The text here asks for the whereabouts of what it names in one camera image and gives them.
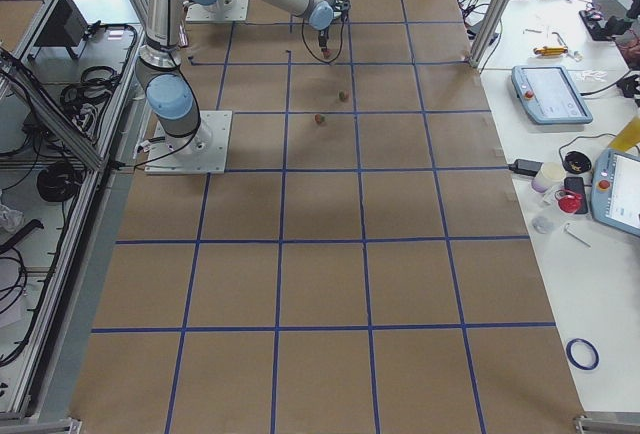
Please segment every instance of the tablet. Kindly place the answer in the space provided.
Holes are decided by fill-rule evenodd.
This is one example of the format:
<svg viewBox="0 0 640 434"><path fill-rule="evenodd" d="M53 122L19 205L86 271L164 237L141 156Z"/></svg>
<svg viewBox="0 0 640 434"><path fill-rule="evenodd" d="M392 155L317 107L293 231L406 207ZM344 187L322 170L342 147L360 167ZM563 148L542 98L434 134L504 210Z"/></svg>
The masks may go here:
<svg viewBox="0 0 640 434"><path fill-rule="evenodd" d="M537 124L588 124L591 112L564 66L516 66L511 81Z"/></svg>
<svg viewBox="0 0 640 434"><path fill-rule="evenodd" d="M640 158L606 149L596 161L591 188L596 221L640 236Z"/></svg>

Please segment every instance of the power adapter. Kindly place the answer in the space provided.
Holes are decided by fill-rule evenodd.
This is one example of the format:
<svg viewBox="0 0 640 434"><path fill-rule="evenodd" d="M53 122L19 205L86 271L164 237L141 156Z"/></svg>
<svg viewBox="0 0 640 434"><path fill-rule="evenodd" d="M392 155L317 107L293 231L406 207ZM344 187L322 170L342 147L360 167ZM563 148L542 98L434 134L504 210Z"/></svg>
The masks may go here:
<svg viewBox="0 0 640 434"><path fill-rule="evenodd" d="M513 164L509 164L510 171L529 177L536 177L541 167L541 162L529 161L527 159L516 159Z"/></svg>

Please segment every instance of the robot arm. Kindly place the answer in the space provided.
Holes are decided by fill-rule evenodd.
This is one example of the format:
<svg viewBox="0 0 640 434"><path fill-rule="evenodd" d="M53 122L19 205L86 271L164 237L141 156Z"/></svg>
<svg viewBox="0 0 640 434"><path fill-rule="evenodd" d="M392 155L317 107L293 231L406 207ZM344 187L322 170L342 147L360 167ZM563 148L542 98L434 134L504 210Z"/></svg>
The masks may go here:
<svg viewBox="0 0 640 434"><path fill-rule="evenodd" d="M193 155L210 140L202 129L191 89L179 72L180 22L184 0L149 0L146 45L140 50L136 75L166 133L169 149ZM346 15L346 0L263 0L307 20L325 33L334 19Z"/></svg>

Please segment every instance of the blue ring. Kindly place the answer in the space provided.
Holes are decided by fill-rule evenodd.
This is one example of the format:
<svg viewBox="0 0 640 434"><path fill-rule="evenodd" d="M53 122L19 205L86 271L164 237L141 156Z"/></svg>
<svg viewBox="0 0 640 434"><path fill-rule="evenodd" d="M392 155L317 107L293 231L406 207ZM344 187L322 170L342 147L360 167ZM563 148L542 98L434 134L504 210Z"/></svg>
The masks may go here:
<svg viewBox="0 0 640 434"><path fill-rule="evenodd" d="M573 349L574 344L578 344L578 343L584 344L589 349L591 349L591 352L593 353L593 356L594 356L593 364L588 366L582 365L578 361L576 361L575 357L573 357L573 354L571 351ZM596 346L591 344L586 339L576 338L576 339L570 340L569 343L567 344L566 351L567 351L567 358L569 358L569 362L573 366L577 367L578 369L582 369L583 371L593 371L596 367L598 367L598 364L600 364L600 355L598 354L598 350L596 349Z"/></svg>

